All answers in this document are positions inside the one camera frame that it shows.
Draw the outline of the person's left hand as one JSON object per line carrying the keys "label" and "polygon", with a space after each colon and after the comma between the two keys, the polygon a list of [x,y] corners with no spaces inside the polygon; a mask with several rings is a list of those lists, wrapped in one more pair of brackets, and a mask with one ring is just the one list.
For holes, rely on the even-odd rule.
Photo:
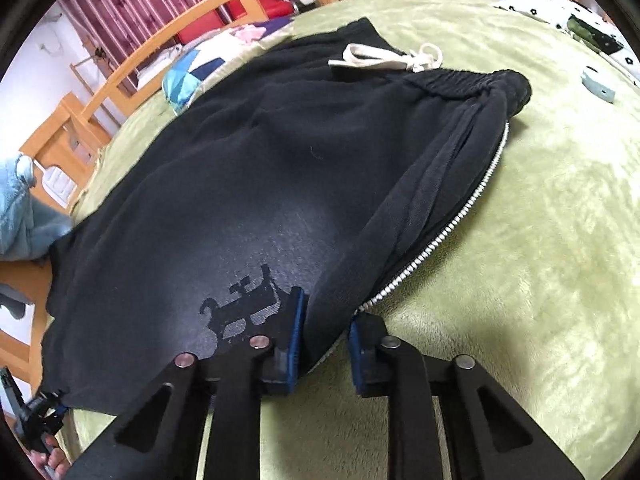
{"label": "person's left hand", "polygon": [[70,460],[60,445],[58,440],[50,434],[44,436],[47,452],[40,453],[36,450],[28,452],[30,462],[40,472],[45,479],[63,479],[70,469]]}

